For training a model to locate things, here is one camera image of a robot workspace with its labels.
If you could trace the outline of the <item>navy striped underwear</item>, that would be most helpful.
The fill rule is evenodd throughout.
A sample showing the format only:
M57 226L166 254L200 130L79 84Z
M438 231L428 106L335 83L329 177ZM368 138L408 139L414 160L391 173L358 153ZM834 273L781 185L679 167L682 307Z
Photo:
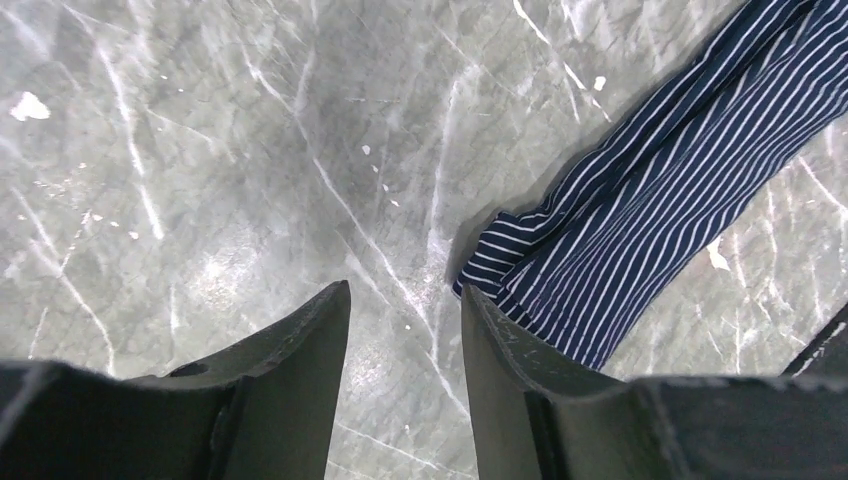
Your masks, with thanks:
M641 314L847 111L847 5L747 1L534 208L498 214L457 275L602 368Z

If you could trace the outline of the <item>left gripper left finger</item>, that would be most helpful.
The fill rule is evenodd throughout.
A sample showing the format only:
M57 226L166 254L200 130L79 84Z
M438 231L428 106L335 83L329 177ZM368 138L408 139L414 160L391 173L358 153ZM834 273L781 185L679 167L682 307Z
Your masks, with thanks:
M1 364L5 479L321 479L351 294L337 281L289 316L164 376L60 361Z

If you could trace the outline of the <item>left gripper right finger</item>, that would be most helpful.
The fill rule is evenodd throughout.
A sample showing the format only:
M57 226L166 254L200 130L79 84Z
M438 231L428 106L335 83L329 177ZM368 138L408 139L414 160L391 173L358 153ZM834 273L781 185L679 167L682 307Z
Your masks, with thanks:
M654 376L587 369L479 289L461 301L483 479L843 479L847 376Z

